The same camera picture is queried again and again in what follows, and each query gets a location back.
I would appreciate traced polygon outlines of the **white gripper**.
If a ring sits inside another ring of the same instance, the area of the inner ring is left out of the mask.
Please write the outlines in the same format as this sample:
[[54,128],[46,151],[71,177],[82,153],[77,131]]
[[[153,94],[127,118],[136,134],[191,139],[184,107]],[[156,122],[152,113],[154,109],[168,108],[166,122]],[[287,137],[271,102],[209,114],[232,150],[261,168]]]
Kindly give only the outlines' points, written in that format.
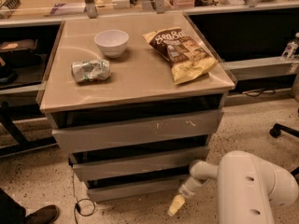
[[196,191],[205,186],[209,182],[208,179],[195,179],[189,176],[183,180],[178,188],[178,195],[176,195],[171,202],[167,214],[172,217],[185,204],[185,199],[192,198]]

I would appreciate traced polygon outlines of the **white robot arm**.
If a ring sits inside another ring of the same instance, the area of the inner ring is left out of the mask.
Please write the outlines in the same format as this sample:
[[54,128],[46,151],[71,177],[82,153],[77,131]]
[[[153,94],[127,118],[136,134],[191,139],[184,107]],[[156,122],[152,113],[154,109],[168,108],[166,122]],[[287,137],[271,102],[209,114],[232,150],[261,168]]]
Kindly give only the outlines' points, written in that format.
[[208,181],[217,182],[219,224],[275,224],[273,205],[297,200],[298,184],[286,169],[244,151],[225,154],[218,165],[195,160],[168,209],[173,216]]

